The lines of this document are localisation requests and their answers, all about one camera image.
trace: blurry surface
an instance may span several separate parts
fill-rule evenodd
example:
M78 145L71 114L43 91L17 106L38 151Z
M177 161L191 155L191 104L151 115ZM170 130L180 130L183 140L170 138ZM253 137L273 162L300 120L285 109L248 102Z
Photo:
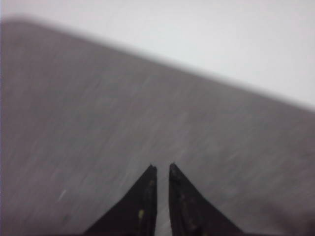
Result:
M315 114L23 22L2 25L3 236L80 233L168 167L245 231L295 233L315 213Z
M2 0L24 15L315 109L313 0Z

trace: gray carpet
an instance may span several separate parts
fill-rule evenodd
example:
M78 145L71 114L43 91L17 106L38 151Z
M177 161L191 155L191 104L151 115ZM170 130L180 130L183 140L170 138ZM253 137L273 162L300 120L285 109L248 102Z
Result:
M1 235L83 232L152 163L170 236L171 162L245 231L309 230L314 113L23 21L1 47Z

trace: white wall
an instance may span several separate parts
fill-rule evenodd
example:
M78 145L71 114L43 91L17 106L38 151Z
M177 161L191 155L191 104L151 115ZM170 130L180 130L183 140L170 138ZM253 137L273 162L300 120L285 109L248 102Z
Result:
M315 110L314 0L2 0L21 15Z

